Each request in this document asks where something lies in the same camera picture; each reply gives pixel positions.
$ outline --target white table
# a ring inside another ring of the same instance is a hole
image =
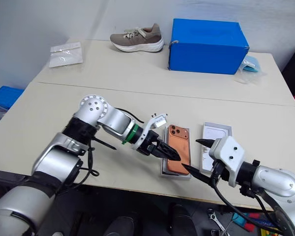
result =
[[[262,104],[295,106],[271,54],[249,53],[258,59],[264,76],[256,83],[237,82],[242,76],[169,71],[168,46],[159,53],[125,53],[111,42],[83,42],[84,63],[49,68],[34,79],[36,82],[100,89],[135,91],[150,94],[209,98]]]
[[[0,170],[30,175],[35,159],[57,132],[62,131],[86,94],[102,95],[111,105],[130,110],[143,120],[153,113],[169,114],[168,123],[189,127],[192,165],[200,167],[200,145],[205,121],[233,127],[233,136],[246,150],[246,160],[295,172],[295,107],[248,102],[156,95],[111,89],[84,88],[32,82],[0,122]],[[213,189],[195,178],[189,181],[160,177],[161,160],[143,156],[100,130],[94,169],[86,184],[221,203]],[[85,173],[79,174],[80,181]],[[220,181],[218,187],[237,206],[258,207]]]

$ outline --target gray floor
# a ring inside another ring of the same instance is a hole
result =
[[[15,178],[15,175],[8,175],[7,178]],[[8,181],[4,181],[2,185],[6,186],[7,183]],[[0,195],[6,190],[6,187],[0,187]],[[212,229],[219,229],[214,221],[208,219],[208,208],[216,210],[217,218],[224,226],[227,226],[231,221],[232,214],[221,215],[218,212],[221,210],[219,205],[102,187],[82,186],[79,190],[72,190],[56,198],[38,235],[52,236],[54,232],[61,231],[65,236],[72,236],[70,232],[75,218],[79,212],[83,212],[84,217],[77,235],[102,236],[115,218],[135,211],[140,215],[143,223],[143,236],[169,236],[166,227],[170,203],[181,204],[188,210],[199,236],[210,236]],[[254,233],[249,233],[234,223],[229,226],[228,233],[231,236],[257,235],[256,230]]]

